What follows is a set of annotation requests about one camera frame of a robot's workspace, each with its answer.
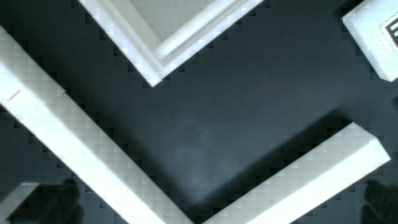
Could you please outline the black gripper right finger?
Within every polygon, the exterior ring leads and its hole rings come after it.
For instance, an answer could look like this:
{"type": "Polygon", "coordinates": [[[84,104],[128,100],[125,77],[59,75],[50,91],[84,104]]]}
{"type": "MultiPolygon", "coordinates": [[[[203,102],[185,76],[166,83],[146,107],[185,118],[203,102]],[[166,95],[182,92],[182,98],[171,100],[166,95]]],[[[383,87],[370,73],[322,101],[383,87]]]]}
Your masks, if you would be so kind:
{"type": "Polygon", "coordinates": [[[368,182],[367,204],[361,209],[361,224],[398,224],[398,186],[368,182]]]}

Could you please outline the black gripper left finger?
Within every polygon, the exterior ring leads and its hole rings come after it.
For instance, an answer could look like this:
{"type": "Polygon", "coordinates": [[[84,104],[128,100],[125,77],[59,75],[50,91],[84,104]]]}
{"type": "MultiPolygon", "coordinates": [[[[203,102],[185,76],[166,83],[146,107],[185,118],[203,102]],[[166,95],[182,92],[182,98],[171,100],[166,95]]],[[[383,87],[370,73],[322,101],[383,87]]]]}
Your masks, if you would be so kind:
{"type": "Polygon", "coordinates": [[[11,224],[84,224],[80,191],[73,180],[41,185],[11,215],[11,224]]]}

